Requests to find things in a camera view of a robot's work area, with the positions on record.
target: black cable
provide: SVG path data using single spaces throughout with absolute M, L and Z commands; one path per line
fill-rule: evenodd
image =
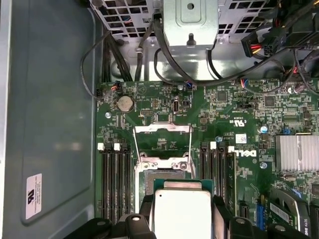
M 107 41 L 103 43 L 103 55 L 102 55 L 102 82 L 111 81 L 111 52 L 110 45 Z
M 164 56 L 166 57 L 168 63 L 171 65 L 171 67 L 173 67 L 174 70 L 176 70 L 177 73 L 179 73 L 184 79 L 185 81 L 191 82 L 197 86 L 216 86 L 216 85 L 220 85 L 223 83 L 226 83 L 228 81 L 232 81 L 232 80 L 237 80 L 240 78 L 243 78 L 244 76 L 248 75 L 249 73 L 257 70 L 258 68 L 260 68 L 261 66 L 265 65 L 266 63 L 268 63 L 269 61 L 272 61 L 276 56 L 282 54 L 282 53 L 286 53 L 287 51 L 289 51 L 288 48 L 284 48 L 283 50 L 277 52 L 276 54 L 268 57 L 267 59 L 259 62 L 257 65 L 252 66 L 250 68 L 248 68 L 245 71 L 242 71 L 240 73 L 237 73 L 235 75 L 226 77 L 226 78 L 222 78 L 220 80 L 214 80 L 214 81 L 196 81 L 193 78 L 191 78 L 186 72 L 184 72 L 181 67 L 177 64 L 177 62 L 174 60 L 174 58 L 172 57 L 171 53 L 169 52 L 168 46 L 165 42 L 165 38 L 162 32 L 162 29 L 160 27 L 160 20 L 159 19 L 155 19 L 154 21 L 154 32 L 155 32 L 155 36 L 158 40 L 159 46 L 161 48 L 161 50 L 163 51 Z
M 291 77 L 292 77 L 293 74 L 294 74 L 294 68 L 295 68 L 295 67 L 296 67 L 296 61 L 294 61 L 294 64 L 293 64 L 293 66 L 292 66 L 292 68 L 291 68 L 291 70 L 290 70 L 288 76 L 287 76 L 286 79 L 283 81 L 283 83 L 282 83 L 281 85 L 279 85 L 278 87 L 276 87 L 276 88 L 270 90 L 270 91 L 257 92 L 257 91 L 253 91 L 253 90 L 251 90 L 251 89 L 249 89 L 249 88 L 246 88 L 246 87 L 244 87 L 244 90 L 245 90 L 245 91 L 248 91 L 248 92 L 250 92 L 250 93 L 253 93 L 253 94 L 255 94 L 255 95 L 266 95 L 266 94 L 275 93 L 275 92 L 281 90 L 281 89 L 286 85 L 286 83 L 291 79 Z
M 297 64 L 298 73 L 299 73 L 300 77 L 302 78 L 305 87 L 306 87 L 312 94 L 314 94 L 315 96 L 319 96 L 319 94 L 318 94 L 316 91 L 314 91 L 314 90 L 310 87 L 310 85 L 308 84 L 308 82 L 307 82 L 307 80 L 306 80 L 306 78 L 305 78 L 305 76 L 304 76 L 304 72 L 303 72 L 303 70 L 302 70 L 302 68 L 301 68 L 301 65 L 300 65 L 299 61 L 298 61 L 297 50 L 294 49 L 293 51 L 294 51 L 295 62 L 296 62 L 296 64 Z
M 145 41 L 148 39 L 148 37 L 151 35 L 153 32 L 153 24 L 151 23 L 147 31 L 145 32 L 143 38 L 141 39 L 139 43 L 139 48 L 143 50 L 143 46 Z M 141 79 L 141 71 L 142 71 L 142 64 L 143 64 L 143 52 L 138 53 L 138 61 L 136 65 L 136 71 L 135 71 L 135 77 L 134 81 L 140 81 Z
M 312 10 L 312 8 L 314 7 L 314 2 L 314 0 L 310 1 L 310 3 L 299 8 L 296 12 L 288 16 L 283 22 L 282 27 L 286 29 L 292 27 L 301 17 Z
M 215 76 L 220 80 L 223 79 L 223 77 L 217 72 L 216 68 L 214 67 L 213 64 L 213 59 L 212 59 L 212 49 L 207 51 L 207 60 L 208 60 L 208 65 L 212 72 L 215 74 Z
M 91 51 L 93 51 L 98 45 L 100 45 L 100 44 L 104 41 L 104 39 L 106 39 L 106 38 L 109 36 L 110 33 L 111 33 L 110 31 L 107 31 L 107 32 L 83 55 L 83 57 L 81 58 L 81 62 L 80 62 L 81 79 L 82 79 L 82 83 L 83 83 L 83 85 L 84 85 L 84 88 L 85 88 L 86 92 L 87 92 L 91 97 L 93 97 L 93 98 L 96 99 L 96 100 L 102 100 L 103 98 L 102 98 L 102 97 L 97 97 L 97 96 L 95 96 L 95 95 L 91 92 L 91 90 L 90 90 L 90 88 L 88 87 L 88 85 L 86 84 L 86 80 L 85 80 L 85 76 L 84 76 L 84 70 L 83 70 L 83 68 L 84 68 L 84 61 L 85 61 L 86 57 L 91 53 Z
M 309 62 L 319 59 L 319 50 L 313 50 L 310 52 L 303 60 L 301 67 L 304 72 L 306 72 L 306 66 Z
M 191 78 L 186 72 L 184 72 L 181 67 L 177 64 L 177 62 L 174 60 L 172 57 L 171 53 L 169 52 L 168 46 L 165 41 L 165 37 L 160 25 L 160 20 L 155 19 L 154 20 L 154 33 L 155 36 L 158 40 L 159 47 L 161 48 L 164 56 L 166 57 L 168 63 L 170 66 L 177 72 L 179 73 L 186 81 L 193 83 L 194 85 L 198 85 L 197 82 Z
M 160 73 L 158 71 L 158 55 L 159 55 L 160 51 L 161 51 L 161 49 L 159 48 L 156 50 L 156 52 L 154 54 L 154 71 L 155 71 L 155 74 L 157 75 L 157 77 L 159 77 L 161 81 L 163 81 L 167 84 L 173 85 L 173 86 L 184 84 L 184 82 L 169 81 L 160 75 Z
M 130 69 L 126 64 L 126 61 L 124 60 L 123 55 L 121 54 L 116 41 L 112 35 L 109 35 L 107 37 L 108 43 L 110 45 L 111 51 L 113 53 L 113 56 L 115 58 L 115 61 L 118 65 L 118 68 L 120 70 L 121 76 L 124 81 L 133 81 L 131 74 L 130 74 Z

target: silver heatsink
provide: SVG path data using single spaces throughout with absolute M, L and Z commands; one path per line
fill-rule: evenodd
M 276 136 L 276 164 L 280 171 L 318 171 L 319 136 Z

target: wire bundle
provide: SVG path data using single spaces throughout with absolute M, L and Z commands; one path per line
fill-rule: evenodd
M 262 47 L 261 44 L 252 45 L 252 46 L 251 46 L 251 50 L 252 50 L 252 52 L 253 52 L 253 55 L 255 55 L 256 53 L 258 53 L 262 48 L 263 48 L 263 47 Z

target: metal bracket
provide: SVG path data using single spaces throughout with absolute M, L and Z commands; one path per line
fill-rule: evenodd
M 184 153 L 183 157 L 170 157 L 168 159 L 161 159 L 159 157 L 147 157 L 144 152 L 139 151 L 138 142 L 136 139 L 137 133 L 142 132 L 156 132 L 159 129 L 166 129 L 168 132 L 185 132 L 189 133 L 188 152 Z M 136 126 L 133 128 L 133 137 L 135 141 L 135 147 L 138 154 L 138 161 L 134 167 L 135 169 L 135 211 L 139 211 L 139 183 L 140 173 L 146 170 L 157 170 L 159 168 L 182 170 L 191 173 L 191 177 L 194 179 L 196 176 L 196 169 L 192 160 L 191 149 L 191 137 L 192 127 L 190 125 L 175 125 L 170 122 L 154 122 L 148 126 Z

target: cable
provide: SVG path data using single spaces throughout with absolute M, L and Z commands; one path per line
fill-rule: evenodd
M 172 57 L 171 53 L 169 52 L 169 49 L 168 49 L 168 46 L 166 44 L 163 31 L 161 29 L 161 25 L 160 25 L 160 20 L 159 19 L 155 19 L 154 20 L 154 33 L 155 33 L 155 36 L 156 36 L 156 38 L 158 40 L 159 47 L 161 48 L 164 56 L 166 57 L 168 63 L 170 64 L 170 66 L 177 73 L 179 73 L 185 79 L 185 81 L 189 81 L 192 84 L 197 85 L 197 82 L 193 78 L 191 78 L 186 72 L 184 72 L 181 69 L 181 67 L 177 64 L 177 62 L 174 60 L 174 58 Z
M 131 74 L 130 74 L 130 69 L 128 68 L 126 61 L 124 60 L 123 55 L 121 54 L 116 41 L 112 35 L 109 35 L 107 37 L 108 43 L 110 45 L 111 51 L 113 53 L 113 56 L 115 58 L 115 61 L 118 65 L 118 68 L 120 70 L 121 76 L 124 81 L 133 81 Z
M 286 79 L 283 81 L 283 83 L 282 83 L 281 85 L 279 85 L 278 87 L 276 87 L 276 88 L 270 90 L 270 91 L 257 92 L 257 91 L 253 91 L 253 90 L 251 90 L 251 89 L 249 89 L 249 88 L 246 88 L 246 84 L 248 83 L 248 80 L 247 80 L 247 79 L 246 79 L 245 83 L 242 84 L 243 89 L 244 89 L 245 91 L 248 91 L 248 92 L 253 93 L 253 94 L 255 94 L 255 95 L 265 95 L 265 94 L 275 93 L 275 92 L 277 92 L 278 90 L 281 90 L 281 89 L 285 86 L 285 84 L 291 79 L 291 77 L 292 77 L 293 74 L 294 74 L 294 68 L 295 68 L 295 67 L 296 67 L 296 61 L 294 61 L 294 64 L 293 64 L 293 66 L 292 66 L 292 68 L 291 68 L 291 70 L 290 70 L 290 72 L 289 72 L 289 75 L 286 77 Z
M 306 72 L 306 66 L 309 62 L 319 59 L 319 50 L 313 50 L 310 52 L 303 60 L 301 67 L 304 72 Z
M 160 51 L 161 51 L 161 49 L 159 48 L 156 50 L 156 52 L 154 54 L 154 71 L 155 71 L 155 74 L 157 75 L 157 77 L 159 77 L 161 81 L 163 81 L 167 84 L 173 85 L 173 86 L 184 84 L 184 82 L 169 81 L 160 75 L 160 73 L 158 71 L 158 55 L 159 55 Z
M 153 31 L 153 24 L 151 23 L 147 31 L 145 32 L 143 38 L 141 39 L 139 43 L 139 48 L 143 50 L 144 42 L 148 39 L 148 37 L 151 35 Z M 134 76 L 134 81 L 140 81 L 141 79 L 141 71 L 142 71 L 142 64 L 143 64 L 143 52 L 138 53 L 138 61 Z
M 85 61 L 86 57 L 91 53 L 91 51 L 93 51 L 98 45 L 100 45 L 100 44 L 104 41 L 104 39 L 107 38 L 107 36 L 108 36 L 110 33 L 111 33 L 110 31 L 107 31 L 107 32 L 84 54 L 84 56 L 81 58 L 81 62 L 80 62 L 81 79 L 82 79 L 82 83 L 83 83 L 83 85 L 84 85 L 84 88 L 85 88 L 86 92 L 87 92 L 91 97 L 93 97 L 94 99 L 96 99 L 96 100 L 98 100 L 98 101 L 99 101 L 99 100 L 102 100 L 103 98 L 95 96 L 95 95 L 91 92 L 91 90 L 90 90 L 90 88 L 88 87 L 88 85 L 86 84 L 86 80 L 85 80 L 85 76 L 84 76 L 84 70 L 83 70 L 83 68 L 84 68 L 84 61 Z
M 187 82 L 191 82 L 194 85 L 197 86 L 217 86 L 223 83 L 226 83 L 228 81 L 232 81 L 232 80 L 237 80 L 240 79 L 246 75 L 248 75 L 249 73 L 255 71 L 256 69 L 260 68 L 261 66 L 265 65 L 266 63 L 272 61 L 276 56 L 282 54 L 282 53 L 286 53 L 287 51 L 289 51 L 288 48 L 284 48 L 283 50 L 277 52 L 276 54 L 268 57 L 267 59 L 259 62 L 257 65 L 252 66 L 250 68 L 248 68 L 245 71 L 242 71 L 240 73 L 237 73 L 235 75 L 226 77 L 226 78 L 222 78 L 220 80 L 214 80 L 214 81 L 196 81 L 193 78 L 191 78 L 186 72 L 184 72 L 181 67 L 177 64 L 177 62 L 174 60 L 174 58 L 172 57 L 171 53 L 169 52 L 168 46 L 165 42 L 165 38 L 162 32 L 162 29 L 160 27 L 160 20 L 159 19 L 155 19 L 154 21 L 154 32 L 155 32 L 155 36 L 158 40 L 159 46 L 164 54 L 164 56 L 166 57 L 168 63 L 170 64 L 170 66 L 176 70 L 176 72 L 178 74 L 180 74 L 185 81 Z
M 308 82 L 307 82 L 307 80 L 306 80 L 306 78 L 305 78 L 305 76 L 304 76 L 304 72 L 303 72 L 303 70 L 302 70 L 302 68 L 301 68 L 301 65 L 300 65 L 299 61 L 298 61 L 298 53 L 297 53 L 297 50 L 294 49 L 293 51 L 294 51 L 295 62 L 296 62 L 296 64 L 297 64 L 298 73 L 299 73 L 301 79 L 303 80 L 305 87 L 306 87 L 312 94 L 314 94 L 315 96 L 319 96 L 319 94 L 318 94 L 316 91 L 314 91 L 313 89 L 311 89 L 310 85 L 308 84 Z
M 282 27 L 290 28 L 292 27 L 301 17 L 311 11 L 314 5 L 318 4 L 318 1 L 310 1 L 307 5 L 299 8 L 294 14 L 288 16 L 287 19 L 282 23 Z
M 212 72 L 215 74 L 215 76 L 218 79 L 223 79 L 223 77 L 217 72 L 216 68 L 213 65 L 213 59 L 212 59 L 212 49 L 207 51 L 207 60 L 208 60 L 208 65 Z

